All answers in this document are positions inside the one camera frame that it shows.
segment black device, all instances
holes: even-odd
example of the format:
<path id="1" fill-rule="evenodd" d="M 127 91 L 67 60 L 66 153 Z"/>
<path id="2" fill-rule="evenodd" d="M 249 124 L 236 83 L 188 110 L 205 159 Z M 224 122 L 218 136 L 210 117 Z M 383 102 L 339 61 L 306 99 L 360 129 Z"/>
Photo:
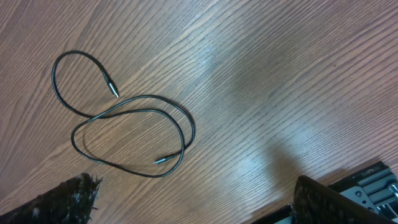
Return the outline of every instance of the black device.
<path id="1" fill-rule="evenodd" d="M 296 217 L 310 218 L 298 222 Z M 254 223 L 320 223 L 314 220 L 325 217 L 330 223 L 398 223 L 397 177 L 383 162 L 328 187 L 301 176 L 296 184 L 294 203 Z"/>

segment black furry item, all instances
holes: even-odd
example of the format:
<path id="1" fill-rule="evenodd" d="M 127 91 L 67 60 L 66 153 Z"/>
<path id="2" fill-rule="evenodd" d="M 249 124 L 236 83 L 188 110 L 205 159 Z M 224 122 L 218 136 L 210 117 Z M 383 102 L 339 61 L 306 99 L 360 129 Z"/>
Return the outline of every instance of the black furry item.
<path id="1" fill-rule="evenodd" d="M 0 224 L 86 224 L 90 219 L 101 179 L 88 174 L 61 183 L 43 195 L 0 216 Z"/>

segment metal connector tip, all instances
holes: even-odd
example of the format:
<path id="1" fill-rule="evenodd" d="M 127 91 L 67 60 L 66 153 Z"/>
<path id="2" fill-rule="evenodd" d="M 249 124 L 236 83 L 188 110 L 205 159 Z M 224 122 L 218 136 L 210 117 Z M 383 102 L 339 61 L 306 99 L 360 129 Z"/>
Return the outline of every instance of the metal connector tip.
<path id="1" fill-rule="evenodd" d="M 119 98 L 118 90 L 113 85 L 113 83 L 109 82 L 108 85 L 109 85 L 109 89 L 111 89 L 112 94 L 115 95 L 117 98 Z"/>
<path id="2" fill-rule="evenodd" d="M 168 159 L 166 159 L 166 158 L 163 158 L 163 159 L 158 159 L 158 160 L 156 160 L 155 162 L 154 162 L 154 164 L 161 164 L 161 163 L 163 163 L 163 162 L 166 162 Z"/>

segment cable plug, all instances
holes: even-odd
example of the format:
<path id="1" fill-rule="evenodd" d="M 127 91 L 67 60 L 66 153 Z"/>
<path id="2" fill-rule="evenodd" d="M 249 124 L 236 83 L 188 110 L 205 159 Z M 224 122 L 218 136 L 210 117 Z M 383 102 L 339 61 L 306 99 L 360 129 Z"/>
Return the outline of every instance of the cable plug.
<path id="1" fill-rule="evenodd" d="M 162 157 L 162 158 L 160 158 L 160 159 L 157 159 L 157 160 L 154 162 L 154 164 L 161 164 L 161 163 L 163 163 L 163 162 L 169 161 L 169 160 L 173 159 L 174 157 L 176 157 L 176 156 L 179 155 L 179 154 L 180 154 L 180 153 L 176 153 L 176 154 L 172 154 L 172 155 L 169 155 L 169 156 Z"/>

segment audio cable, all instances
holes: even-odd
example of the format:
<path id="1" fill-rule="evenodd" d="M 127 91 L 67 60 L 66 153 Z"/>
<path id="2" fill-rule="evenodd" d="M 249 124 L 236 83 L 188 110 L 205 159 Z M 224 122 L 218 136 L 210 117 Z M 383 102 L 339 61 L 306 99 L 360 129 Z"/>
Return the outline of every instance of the audio cable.
<path id="1" fill-rule="evenodd" d="M 123 170 L 123 171 L 126 171 L 126 172 L 128 172 L 128 173 L 130 173 L 130 174 L 135 174 L 135 175 L 139 175 L 139 176 L 143 176 L 143 177 L 158 178 L 158 177 L 164 177 L 164 176 L 166 176 L 166 175 L 169 175 L 171 172 L 173 172 L 173 171 L 180 165 L 180 163 L 181 163 L 181 161 L 182 161 L 182 159 L 183 159 L 185 150 L 192 144 L 192 142 L 193 142 L 193 140 L 194 140 L 194 138 L 195 138 L 195 123 L 193 122 L 193 119 L 192 119 L 192 117 L 189 115 L 189 113 L 188 113 L 185 109 L 183 109 L 182 107 L 180 107 L 178 104 L 174 103 L 173 101 L 171 101 L 171 100 L 169 100 L 169 99 L 167 99 L 167 98 L 165 98 L 165 97 L 163 97 L 163 96 L 157 96 L 157 95 L 140 95 L 140 96 L 135 96 L 135 97 L 132 97 L 132 98 L 130 98 L 130 99 L 128 99 L 128 100 L 124 100 L 123 102 L 120 102 L 120 103 L 118 103 L 118 104 L 116 104 L 116 105 L 110 107 L 109 109 L 107 109 L 107 110 L 105 110 L 104 112 L 102 112 L 102 113 L 100 113 L 100 114 L 97 114 L 97 115 L 89 115 L 89 114 L 85 114 L 85 113 L 82 113 L 82 112 L 78 111 L 78 110 L 76 110 L 75 108 L 73 108 L 72 106 L 70 106 L 70 105 L 62 98 L 60 92 L 58 91 L 57 82 L 55 81 L 55 74 L 56 74 L 56 71 L 57 71 L 57 67 L 58 67 L 59 62 L 61 61 L 62 58 L 64 58 L 64 57 L 67 56 L 67 55 L 71 55 L 71 54 L 78 54 L 78 55 L 85 56 L 85 57 L 87 57 L 88 59 L 90 59 L 92 62 L 94 62 L 94 63 L 98 66 L 98 68 L 99 68 L 99 70 L 101 71 L 102 75 L 104 76 L 105 82 L 106 82 L 107 86 L 109 87 L 109 89 L 111 90 L 111 93 L 112 93 L 113 95 L 115 95 L 117 98 L 119 98 L 119 92 L 118 92 L 118 89 L 116 88 L 116 85 L 114 84 L 114 82 L 112 81 L 112 79 L 109 77 L 109 74 L 106 72 L 106 70 L 105 70 L 105 68 L 102 66 L 102 64 L 101 64 L 97 59 L 95 59 L 93 56 L 91 56 L 90 54 L 88 54 L 88 53 L 86 53 L 86 52 L 79 51 L 79 50 L 71 50 L 71 51 L 68 51 L 68 52 L 64 52 L 63 54 L 61 54 L 61 55 L 55 60 L 54 66 L 53 66 L 53 68 L 52 68 L 52 73 L 51 73 L 51 77 L 52 77 L 52 87 L 53 87 L 53 89 L 54 89 L 55 96 L 56 96 L 56 97 L 58 98 L 58 100 L 62 103 L 62 105 L 65 106 L 66 108 L 68 108 L 70 111 L 72 111 L 72 112 L 74 112 L 75 114 L 78 114 L 78 115 L 80 115 L 80 116 L 83 116 L 83 117 L 85 117 L 85 118 L 88 118 L 86 121 L 84 121 L 84 122 L 78 124 L 78 125 L 73 129 L 73 131 L 72 131 L 72 133 L 71 133 L 70 140 L 71 140 L 72 146 L 75 148 L 75 150 L 76 150 L 78 153 L 80 153 L 83 157 L 85 157 L 85 158 L 87 158 L 87 159 L 89 159 L 89 160 L 92 160 L 92 161 L 95 161 L 95 162 L 99 162 L 100 164 L 105 164 L 105 165 L 108 165 L 108 166 L 112 166 L 112 167 L 115 167 L 115 168 L 117 168 L 117 169 L 121 169 L 121 170 Z M 163 110 L 148 108 L 148 109 L 127 110 L 127 111 L 122 111 L 122 112 L 110 114 L 110 112 L 112 112 L 112 111 L 115 110 L 116 108 L 119 108 L 119 107 L 122 106 L 122 105 L 125 105 L 125 104 L 127 104 L 127 103 L 130 103 L 130 102 L 132 102 L 132 101 L 134 101 L 134 100 L 139 100 L 139 99 L 143 99 L 143 98 L 153 98 L 153 99 L 156 99 L 156 100 L 160 100 L 160 101 L 166 102 L 166 103 L 168 103 L 169 105 L 171 105 L 171 106 L 173 106 L 174 108 L 176 108 L 176 109 L 178 109 L 179 111 L 181 111 L 181 113 L 184 114 L 185 117 L 188 118 L 188 121 L 189 121 L 190 124 L 191 124 L 192 135 L 191 135 L 191 139 L 189 140 L 189 142 L 188 142 L 188 143 L 185 143 L 183 131 L 182 131 L 181 127 L 178 125 L 178 123 L 176 122 L 176 120 L 175 120 L 173 117 L 171 117 L 171 115 L 169 115 L 168 113 L 166 113 L 166 112 L 163 111 Z M 140 112 L 153 112 L 153 113 L 161 114 L 161 115 L 165 116 L 167 119 L 169 119 L 169 121 L 171 121 L 171 122 L 174 124 L 174 126 L 177 128 L 177 131 L 178 131 L 178 133 L 179 133 L 179 135 L 180 135 L 180 139 L 181 139 L 181 150 L 179 150 L 179 151 L 176 152 L 176 153 L 170 154 L 170 155 L 168 155 L 168 156 L 161 157 L 160 159 L 157 159 L 157 160 L 154 162 L 155 164 L 161 164 L 161 163 L 163 163 L 163 162 L 166 162 L 166 161 L 168 161 L 168 160 L 173 159 L 174 157 L 179 156 L 178 161 L 175 163 L 175 165 L 174 165 L 169 171 L 164 172 L 163 174 L 157 174 L 157 175 L 150 175 L 150 174 L 143 174 L 143 173 L 140 173 L 140 172 L 135 172 L 135 171 L 129 170 L 129 169 L 127 169 L 127 168 L 125 168 L 125 167 L 123 167 L 123 166 L 121 166 L 121 165 L 115 164 L 115 163 L 113 163 L 113 162 L 108 162 L 108 161 L 105 161 L 105 160 L 103 160 L 103 159 L 97 159 L 97 158 L 91 157 L 91 156 L 85 154 L 83 151 L 81 151 L 81 150 L 79 149 L 79 147 L 77 146 L 77 144 L 76 144 L 76 142 L 75 142 L 75 134 L 76 134 L 76 132 L 77 132 L 82 126 L 84 126 L 84 125 L 86 125 L 86 124 L 88 124 L 88 123 L 90 123 L 90 122 L 92 122 L 92 121 L 95 121 L 95 120 L 97 120 L 97 119 L 109 119 L 109 118 L 115 118 L 115 117 L 117 117 L 117 116 L 121 116 L 121 115 L 124 115 L 124 114 L 140 113 Z"/>

